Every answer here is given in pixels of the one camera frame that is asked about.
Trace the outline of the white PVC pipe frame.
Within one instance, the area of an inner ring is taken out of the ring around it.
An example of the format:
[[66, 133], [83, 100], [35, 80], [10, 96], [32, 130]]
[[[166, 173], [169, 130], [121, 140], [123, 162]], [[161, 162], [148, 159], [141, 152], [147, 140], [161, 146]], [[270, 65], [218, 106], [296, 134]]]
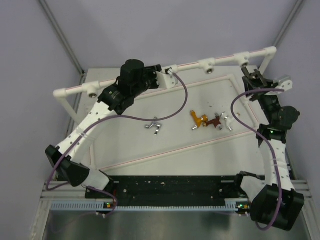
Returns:
[[[205, 77], [197, 63], [178, 65], [174, 70], [183, 83], [144, 93], [122, 116], [109, 119], [84, 152], [85, 166], [102, 171], [125, 168], [252, 135], [239, 124], [232, 126], [232, 132], [191, 129], [191, 110], [208, 114], [225, 111], [236, 95], [243, 92], [234, 74]], [[89, 104], [87, 115], [94, 104]], [[87, 115], [74, 114], [76, 128]], [[158, 135], [155, 128], [145, 128], [154, 117], [162, 124]]]

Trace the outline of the dark grey faucet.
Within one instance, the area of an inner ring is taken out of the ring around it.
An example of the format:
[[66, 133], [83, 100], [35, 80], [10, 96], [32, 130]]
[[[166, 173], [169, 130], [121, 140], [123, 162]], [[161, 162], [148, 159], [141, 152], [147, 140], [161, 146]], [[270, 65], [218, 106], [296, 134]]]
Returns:
[[257, 83], [257, 84], [263, 85], [263, 84], [261, 84], [261, 82], [256, 81], [256, 80], [254, 79], [254, 71], [253, 71], [253, 72], [250, 72], [250, 73], [251, 73], [251, 75], [252, 75], [252, 83]]

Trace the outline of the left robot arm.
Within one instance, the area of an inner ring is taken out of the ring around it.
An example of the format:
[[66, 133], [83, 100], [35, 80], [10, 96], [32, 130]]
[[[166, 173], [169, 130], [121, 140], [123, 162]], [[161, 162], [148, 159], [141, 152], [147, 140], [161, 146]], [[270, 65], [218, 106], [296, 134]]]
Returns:
[[93, 187], [102, 198], [109, 198], [114, 191], [111, 179], [102, 171], [84, 165], [84, 152], [100, 135], [108, 120], [121, 117], [144, 92], [161, 87], [161, 72], [159, 64], [145, 66], [141, 60], [127, 60], [115, 82], [102, 90], [76, 129], [59, 144], [45, 149], [53, 172], [63, 176], [72, 187]]

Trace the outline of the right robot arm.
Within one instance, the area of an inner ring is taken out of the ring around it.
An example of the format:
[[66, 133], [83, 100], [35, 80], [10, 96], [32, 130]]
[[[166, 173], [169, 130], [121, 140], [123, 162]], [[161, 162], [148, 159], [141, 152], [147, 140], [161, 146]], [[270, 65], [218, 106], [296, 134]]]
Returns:
[[301, 113], [293, 106], [281, 106], [278, 95], [292, 88], [290, 77], [270, 80], [255, 69], [241, 67], [245, 92], [243, 97], [257, 101], [267, 119], [254, 131], [264, 167], [264, 179], [256, 174], [241, 172], [233, 192], [239, 198], [248, 197], [250, 217], [257, 227], [266, 231], [275, 227], [290, 231], [304, 204], [304, 195], [292, 183], [286, 160], [287, 132]]

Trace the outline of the chrome silver faucet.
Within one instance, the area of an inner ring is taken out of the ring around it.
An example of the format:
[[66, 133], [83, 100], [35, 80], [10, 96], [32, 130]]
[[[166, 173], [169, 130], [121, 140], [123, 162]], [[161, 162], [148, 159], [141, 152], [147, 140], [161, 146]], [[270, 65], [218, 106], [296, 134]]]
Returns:
[[153, 121], [150, 124], [146, 124], [144, 126], [145, 129], [155, 128], [154, 135], [157, 136], [162, 128], [162, 124], [158, 122], [158, 118], [154, 117]]

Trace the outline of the white faucet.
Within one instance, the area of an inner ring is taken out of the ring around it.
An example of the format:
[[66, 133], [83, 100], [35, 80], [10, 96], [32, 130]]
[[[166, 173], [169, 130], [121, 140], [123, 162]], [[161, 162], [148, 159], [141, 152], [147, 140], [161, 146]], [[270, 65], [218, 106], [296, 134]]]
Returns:
[[222, 112], [220, 115], [220, 118], [225, 121], [226, 128], [230, 132], [232, 132], [233, 131], [232, 124], [233, 122], [236, 121], [236, 119], [233, 116], [229, 116], [226, 112]]

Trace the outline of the brown red faucet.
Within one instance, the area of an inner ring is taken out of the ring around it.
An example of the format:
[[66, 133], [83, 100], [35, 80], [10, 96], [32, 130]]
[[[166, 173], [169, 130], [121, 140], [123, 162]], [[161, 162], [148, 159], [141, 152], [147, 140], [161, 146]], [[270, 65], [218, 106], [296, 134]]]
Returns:
[[203, 123], [204, 127], [208, 127], [209, 125], [213, 125], [216, 129], [221, 131], [223, 129], [223, 125], [221, 123], [221, 117], [218, 113], [215, 113], [215, 118], [212, 120], [208, 120]]

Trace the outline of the orange gold faucet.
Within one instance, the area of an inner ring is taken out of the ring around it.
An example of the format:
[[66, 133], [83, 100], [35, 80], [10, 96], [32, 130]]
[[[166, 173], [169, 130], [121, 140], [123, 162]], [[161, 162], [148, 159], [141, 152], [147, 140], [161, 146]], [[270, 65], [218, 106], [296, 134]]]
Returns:
[[196, 112], [194, 110], [190, 111], [190, 115], [192, 116], [195, 125], [192, 127], [192, 130], [197, 130], [202, 123], [206, 123], [208, 121], [208, 116], [207, 115], [202, 115], [200, 117], [197, 116]]

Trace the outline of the white work board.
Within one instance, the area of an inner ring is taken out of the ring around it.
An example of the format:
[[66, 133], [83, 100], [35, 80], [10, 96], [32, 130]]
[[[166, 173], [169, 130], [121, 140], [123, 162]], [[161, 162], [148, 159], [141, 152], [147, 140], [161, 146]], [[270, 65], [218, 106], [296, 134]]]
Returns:
[[237, 122], [222, 130], [212, 125], [194, 129], [190, 114], [213, 119], [235, 111], [252, 128], [266, 124], [258, 102], [236, 100], [245, 90], [241, 70], [220, 66], [212, 75], [194, 69], [179, 76], [187, 91], [177, 85], [144, 93], [122, 118], [99, 124], [70, 157], [108, 175], [263, 175], [264, 160], [252, 131]]

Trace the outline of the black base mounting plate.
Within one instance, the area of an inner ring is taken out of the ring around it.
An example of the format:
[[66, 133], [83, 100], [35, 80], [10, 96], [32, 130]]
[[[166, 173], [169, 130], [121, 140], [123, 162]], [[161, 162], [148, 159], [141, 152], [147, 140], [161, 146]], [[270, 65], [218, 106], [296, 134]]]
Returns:
[[120, 207], [215, 207], [249, 204], [235, 176], [112, 176], [106, 192]]

